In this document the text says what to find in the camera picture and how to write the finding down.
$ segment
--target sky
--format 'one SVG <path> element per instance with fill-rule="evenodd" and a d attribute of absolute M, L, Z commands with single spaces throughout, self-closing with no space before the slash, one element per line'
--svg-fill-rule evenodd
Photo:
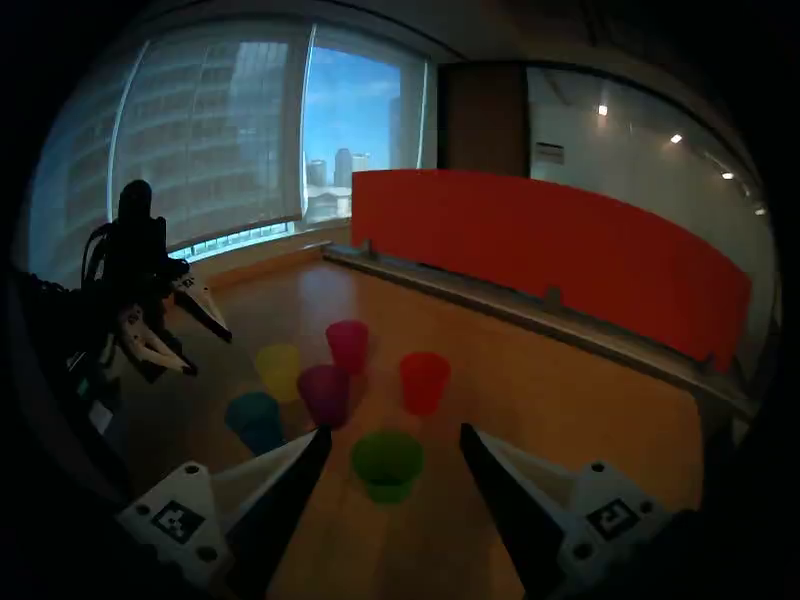
<path fill-rule="evenodd" d="M 388 169 L 389 102 L 399 95 L 399 68 L 314 48 L 303 117 L 306 162 L 324 160 L 329 183 L 339 148 L 368 152 L 371 169 Z"/>

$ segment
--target red cup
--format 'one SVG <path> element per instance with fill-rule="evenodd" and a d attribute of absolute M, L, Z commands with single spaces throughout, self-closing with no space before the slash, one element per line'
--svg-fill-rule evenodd
<path fill-rule="evenodd" d="M 403 403 L 412 415 L 430 415 L 450 381 L 450 363 L 433 352 L 413 352 L 400 361 Z"/>
<path fill-rule="evenodd" d="M 325 330 L 333 362 L 350 375 L 364 371 L 369 328 L 361 321 L 339 321 Z"/>
<path fill-rule="evenodd" d="M 350 376 L 335 365 L 310 367 L 297 378 L 297 391 L 319 425 L 338 429 L 347 423 Z"/>

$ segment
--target blue cup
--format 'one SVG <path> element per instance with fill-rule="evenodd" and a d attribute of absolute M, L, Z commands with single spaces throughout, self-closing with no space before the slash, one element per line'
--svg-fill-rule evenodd
<path fill-rule="evenodd" d="M 286 443 L 278 403 L 263 392 L 250 392 L 233 400 L 225 412 L 225 424 L 256 456 Z"/>

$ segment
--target green cup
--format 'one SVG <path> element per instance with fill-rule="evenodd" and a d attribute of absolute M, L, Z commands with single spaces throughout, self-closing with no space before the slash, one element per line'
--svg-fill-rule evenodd
<path fill-rule="evenodd" d="M 386 430 L 358 440 L 350 459 L 373 502 L 396 504 L 411 493 L 422 473 L 425 453 L 407 433 Z"/>

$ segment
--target yellow cup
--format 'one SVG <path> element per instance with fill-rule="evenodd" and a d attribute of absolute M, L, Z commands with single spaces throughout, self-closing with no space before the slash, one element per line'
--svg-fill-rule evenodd
<path fill-rule="evenodd" d="M 270 396 L 281 404 L 300 397 L 297 378 L 300 376 L 300 352 L 289 344 L 265 346 L 256 354 L 256 370 Z"/>

